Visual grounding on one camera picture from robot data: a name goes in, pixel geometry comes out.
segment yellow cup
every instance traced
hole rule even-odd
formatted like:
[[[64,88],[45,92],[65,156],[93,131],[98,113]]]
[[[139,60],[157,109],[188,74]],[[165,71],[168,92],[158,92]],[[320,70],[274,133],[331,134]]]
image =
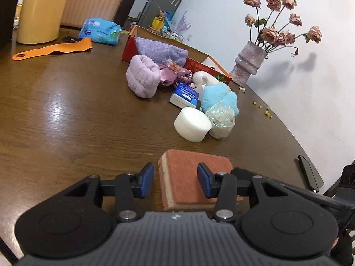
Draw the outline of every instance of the yellow cup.
[[[163,27],[163,26],[164,26],[164,18],[162,18],[162,17],[155,17],[155,18],[153,19],[152,28],[153,28],[154,30],[159,31],[159,30],[161,29],[161,27]]]

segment wooden table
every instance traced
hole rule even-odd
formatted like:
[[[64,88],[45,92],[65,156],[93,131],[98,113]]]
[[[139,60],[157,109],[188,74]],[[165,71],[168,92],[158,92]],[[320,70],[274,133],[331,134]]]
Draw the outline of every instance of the wooden table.
[[[60,37],[75,34],[61,29]],[[14,224],[24,211],[90,174],[113,179],[157,164],[167,149],[226,156],[235,167],[305,186],[295,159],[307,155],[275,114],[264,115],[265,103],[250,88],[244,94],[230,85],[240,114],[228,138],[207,135],[191,143],[174,129],[180,109],[168,102],[170,88],[149,100],[128,88],[128,63],[121,61],[126,40],[122,35],[116,47],[94,43],[92,52],[22,61],[12,54],[40,46],[13,41],[0,50],[0,235],[17,256]],[[143,204],[162,210],[157,172]],[[112,206],[113,198],[104,200],[104,209]]]

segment red box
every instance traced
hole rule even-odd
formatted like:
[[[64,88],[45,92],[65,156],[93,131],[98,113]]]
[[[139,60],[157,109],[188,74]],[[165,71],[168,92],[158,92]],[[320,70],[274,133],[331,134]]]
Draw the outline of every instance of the red box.
[[[139,54],[136,47],[136,43],[134,41],[136,37],[142,37],[154,41],[164,42],[189,51],[189,55],[186,60],[186,64],[184,65],[184,68],[190,70],[193,73],[197,71],[205,71],[211,74],[212,76],[215,76],[219,81],[224,82],[227,85],[232,80],[231,76],[208,54],[198,51],[188,45],[182,44],[179,41],[152,33],[147,29],[144,29],[139,26],[134,26],[134,28],[129,34],[126,47],[122,55],[123,61],[130,62],[133,56]],[[204,65],[203,63],[208,63],[214,69],[207,65]]]

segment smartphone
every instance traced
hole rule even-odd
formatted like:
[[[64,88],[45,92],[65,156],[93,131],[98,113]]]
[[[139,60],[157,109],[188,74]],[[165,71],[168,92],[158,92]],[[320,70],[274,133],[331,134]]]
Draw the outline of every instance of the smartphone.
[[[312,170],[311,165],[309,164],[308,160],[305,157],[303,157],[302,155],[298,155],[298,160],[300,162],[302,172],[305,175],[308,189],[310,189],[313,192],[318,193],[319,188],[324,184],[321,176],[319,175],[318,172],[314,173],[314,171],[317,171],[317,170],[315,170],[315,169]]]

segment yellow cylinder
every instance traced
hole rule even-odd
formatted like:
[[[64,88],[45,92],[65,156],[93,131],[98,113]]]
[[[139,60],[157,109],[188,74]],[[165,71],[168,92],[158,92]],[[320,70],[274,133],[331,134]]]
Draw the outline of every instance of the yellow cylinder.
[[[164,18],[162,17],[155,17],[152,22],[152,28],[154,30],[160,30],[161,27],[164,26]]]
[[[58,38],[66,0],[24,0],[17,42],[40,44]]]

